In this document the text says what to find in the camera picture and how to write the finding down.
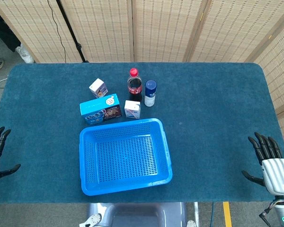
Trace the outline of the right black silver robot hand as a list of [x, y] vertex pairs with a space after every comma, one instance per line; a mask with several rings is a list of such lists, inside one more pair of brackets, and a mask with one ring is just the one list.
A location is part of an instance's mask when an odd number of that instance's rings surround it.
[[247, 171], [242, 171], [244, 177], [267, 189], [276, 197], [284, 197], [284, 158], [277, 142], [272, 137], [255, 132], [256, 139], [248, 137], [257, 156], [262, 178], [250, 175]]

